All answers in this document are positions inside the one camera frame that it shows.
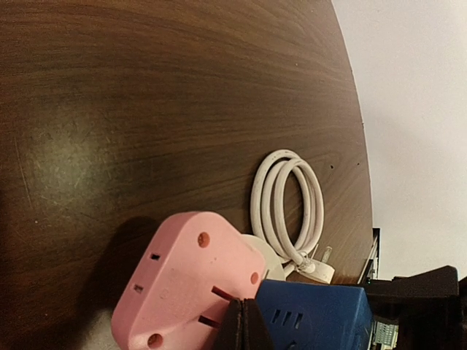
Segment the white cable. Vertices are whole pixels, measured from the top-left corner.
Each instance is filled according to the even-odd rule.
[[[304,202],[303,222],[295,245],[290,241],[284,216],[284,187],[291,171],[300,184]],[[271,197],[274,225],[271,217]],[[324,202],[320,183],[305,160],[288,149],[272,152],[263,160],[253,182],[250,216],[255,236],[268,242],[282,263],[292,260],[285,267],[286,276],[294,270],[314,272],[314,260],[308,257],[308,254],[317,245],[323,231]]]

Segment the blue device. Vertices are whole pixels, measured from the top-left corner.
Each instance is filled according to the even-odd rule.
[[[256,300],[276,350],[366,350],[373,314],[360,287],[265,280]]]

